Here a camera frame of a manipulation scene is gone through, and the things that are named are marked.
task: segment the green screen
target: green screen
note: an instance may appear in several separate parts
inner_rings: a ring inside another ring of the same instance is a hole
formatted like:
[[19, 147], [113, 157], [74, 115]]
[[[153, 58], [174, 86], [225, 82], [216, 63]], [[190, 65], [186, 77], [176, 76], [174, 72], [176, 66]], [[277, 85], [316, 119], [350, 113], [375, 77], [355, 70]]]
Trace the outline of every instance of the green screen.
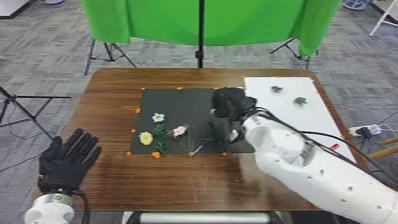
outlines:
[[[318, 50], [339, 0], [206, 0], [204, 45], [300, 40], [300, 54]], [[129, 37], [197, 45], [199, 0], [83, 0], [96, 40]]]

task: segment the white cable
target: white cable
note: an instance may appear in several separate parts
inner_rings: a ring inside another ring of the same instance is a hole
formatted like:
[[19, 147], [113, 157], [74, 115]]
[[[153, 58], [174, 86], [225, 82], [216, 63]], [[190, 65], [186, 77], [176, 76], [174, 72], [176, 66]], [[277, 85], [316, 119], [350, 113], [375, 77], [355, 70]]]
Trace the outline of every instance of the white cable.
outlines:
[[380, 128], [380, 130], [382, 130], [382, 131], [391, 131], [392, 134], [394, 134], [394, 137], [396, 137], [396, 132], [398, 132], [398, 130], [394, 130], [394, 129], [391, 128], [391, 126], [385, 125], [385, 124], [380, 124], [378, 127], [387, 127], [387, 129], [382, 129], [382, 128]]

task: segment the black glove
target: black glove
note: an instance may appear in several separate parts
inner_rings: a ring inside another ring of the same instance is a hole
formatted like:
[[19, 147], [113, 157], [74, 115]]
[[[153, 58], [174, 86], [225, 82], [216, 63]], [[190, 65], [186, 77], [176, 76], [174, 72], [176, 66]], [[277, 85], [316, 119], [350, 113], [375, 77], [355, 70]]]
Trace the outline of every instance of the black glove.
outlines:
[[96, 163], [101, 148], [94, 146], [97, 137], [76, 129], [65, 143], [57, 136], [39, 158], [39, 189], [49, 193], [62, 189], [71, 194], [80, 189], [85, 173]]
[[257, 100], [245, 96], [245, 91], [240, 88], [224, 87], [213, 93], [211, 104], [215, 116], [227, 118], [229, 123], [238, 121], [247, 110], [254, 108]]

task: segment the gray carpet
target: gray carpet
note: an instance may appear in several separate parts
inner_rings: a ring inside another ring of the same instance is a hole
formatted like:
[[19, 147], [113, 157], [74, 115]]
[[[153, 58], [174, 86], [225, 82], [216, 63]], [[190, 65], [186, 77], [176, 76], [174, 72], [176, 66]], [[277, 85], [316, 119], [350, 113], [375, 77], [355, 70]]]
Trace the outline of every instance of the gray carpet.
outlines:
[[[369, 37], [380, 14], [371, 8], [364, 12], [339, 10], [328, 36], [312, 59], [311, 69], [320, 77], [325, 90], [346, 126], [376, 123], [398, 111], [398, 28], [383, 25], [376, 36]], [[85, 55], [90, 33], [80, 8], [80, 1], [57, 7], [37, 1], [14, 20], [0, 21], [0, 85], [14, 94], [67, 95], [73, 100], [57, 100], [41, 116], [41, 124], [53, 134], [62, 132], [73, 109], [83, 94]], [[302, 68], [304, 64], [282, 49], [273, 55], [270, 50], [279, 44], [206, 48], [206, 67], [211, 68]], [[122, 49], [138, 67], [195, 67], [195, 47], [177, 46], [147, 40], [133, 40]], [[99, 66], [128, 67], [124, 60], [113, 64], [94, 62]], [[30, 110], [41, 101], [23, 101]], [[21, 116], [9, 110], [10, 119]], [[398, 116], [385, 122], [398, 129]], [[30, 124], [0, 129], [0, 168], [33, 156], [48, 145]], [[373, 139], [366, 151], [376, 151], [375, 142], [392, 133]], [[398, 178], [398, 155], [380, 160], [382, 166]], [[35, 185], [37, 160], [0, 173], [0, 223], [21, 223], [28, 208], [30, 192]], [[110, 223], [119, 214], [94, 214], [94, 223]]]

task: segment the wooden table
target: wooden table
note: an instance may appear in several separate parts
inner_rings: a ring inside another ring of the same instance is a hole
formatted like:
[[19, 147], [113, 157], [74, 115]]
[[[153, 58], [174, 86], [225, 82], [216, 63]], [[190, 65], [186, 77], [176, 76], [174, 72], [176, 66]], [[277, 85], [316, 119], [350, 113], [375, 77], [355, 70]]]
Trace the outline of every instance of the wooden table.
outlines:
[[126, 155], [142, 88], [243, 86], [243, 76], [311, 77], [341, 133], [346, 128], [307, 70], [101, 69], [92, 77], [64, 137], [83, 128], [99, 137], [103, 154], [81, 190], [92, 211], [286, 211], [318, 210], [266, 176], [252, 154]]

